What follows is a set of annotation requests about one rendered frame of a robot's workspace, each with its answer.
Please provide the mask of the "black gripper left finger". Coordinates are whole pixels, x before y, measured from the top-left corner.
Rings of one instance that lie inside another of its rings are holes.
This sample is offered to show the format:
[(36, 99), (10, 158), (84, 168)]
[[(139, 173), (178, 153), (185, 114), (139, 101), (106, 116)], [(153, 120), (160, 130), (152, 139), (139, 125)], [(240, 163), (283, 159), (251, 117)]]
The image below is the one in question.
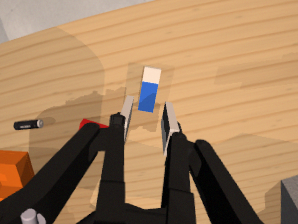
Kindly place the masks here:
[(126, 224), (124, 146), (133, 101), (127, 95), (109, 129), (84, 124), (22, 189), (0, 201), (0, 224), (53, 224), (98, 151), (105, 154), (93, 224)]

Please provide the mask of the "black aa battery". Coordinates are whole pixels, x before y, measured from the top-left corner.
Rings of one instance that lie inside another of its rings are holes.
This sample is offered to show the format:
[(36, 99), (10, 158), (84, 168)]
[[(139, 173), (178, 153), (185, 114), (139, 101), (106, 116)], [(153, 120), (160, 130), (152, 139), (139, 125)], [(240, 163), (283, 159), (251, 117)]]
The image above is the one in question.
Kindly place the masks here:
[(25, 129), (35, 129), (43, 128), (44, 122), (42, 119), (39, 120), (28, 120), (28, 121), (18, 121), (13, 124), (15, 130), (25, 130)]

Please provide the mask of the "orange three-compartment bin rack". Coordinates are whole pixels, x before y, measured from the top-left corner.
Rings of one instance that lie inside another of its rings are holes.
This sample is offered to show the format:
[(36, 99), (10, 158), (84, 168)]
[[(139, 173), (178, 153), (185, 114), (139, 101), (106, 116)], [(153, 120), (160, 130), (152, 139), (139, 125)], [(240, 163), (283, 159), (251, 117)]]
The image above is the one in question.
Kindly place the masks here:
[(22, 189), (34, 175), (28, 152), (0, 150), (0, 201)]

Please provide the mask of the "blue and white eraser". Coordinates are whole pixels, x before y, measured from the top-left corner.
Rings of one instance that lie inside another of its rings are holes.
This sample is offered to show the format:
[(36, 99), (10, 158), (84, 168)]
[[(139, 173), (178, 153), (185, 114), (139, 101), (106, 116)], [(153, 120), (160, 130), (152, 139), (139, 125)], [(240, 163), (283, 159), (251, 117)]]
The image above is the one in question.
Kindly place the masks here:
[(160, 74), (161, 68), (145, 66), (138, 106), (139, 111), (153, 113)]

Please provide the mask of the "red 9v battery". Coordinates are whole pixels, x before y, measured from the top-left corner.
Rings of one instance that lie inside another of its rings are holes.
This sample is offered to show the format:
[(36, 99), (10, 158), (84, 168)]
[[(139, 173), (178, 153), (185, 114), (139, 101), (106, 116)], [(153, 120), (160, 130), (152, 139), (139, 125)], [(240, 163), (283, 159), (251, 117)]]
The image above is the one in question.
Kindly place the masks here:
[[(87, 119), (83, 119), (83, 120), (81, 121), (81, 123), (80, 123), (80, 127), (79, 127), (79, 129), (80, 129), (84, 124), (89, 123), (89, 122), (97, 123), (97, 122), (94, 122), (94, 121), (90, 121), (90, 120), (87, 120)], [(107, 127), (109, 127), (109, 126), (106, 126), (106, 125), (103, 125), (103, 124), (100, 124), (100, 123), (97, 123), (97, 124), (100, 125), (100, 128), (107, 128)]]

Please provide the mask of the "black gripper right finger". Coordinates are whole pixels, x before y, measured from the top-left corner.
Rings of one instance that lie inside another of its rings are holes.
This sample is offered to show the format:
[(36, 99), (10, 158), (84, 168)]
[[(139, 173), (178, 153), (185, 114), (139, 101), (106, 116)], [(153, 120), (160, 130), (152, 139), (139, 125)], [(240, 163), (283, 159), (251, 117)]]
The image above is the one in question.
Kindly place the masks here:
[(210, 143), (187, 140), (171, 102), (165, 101), (161, 132), (166, 156), (161, 208), (167, 208), (166, 224), (196, 224), (190, 174), (211, 224), (264, 224)]

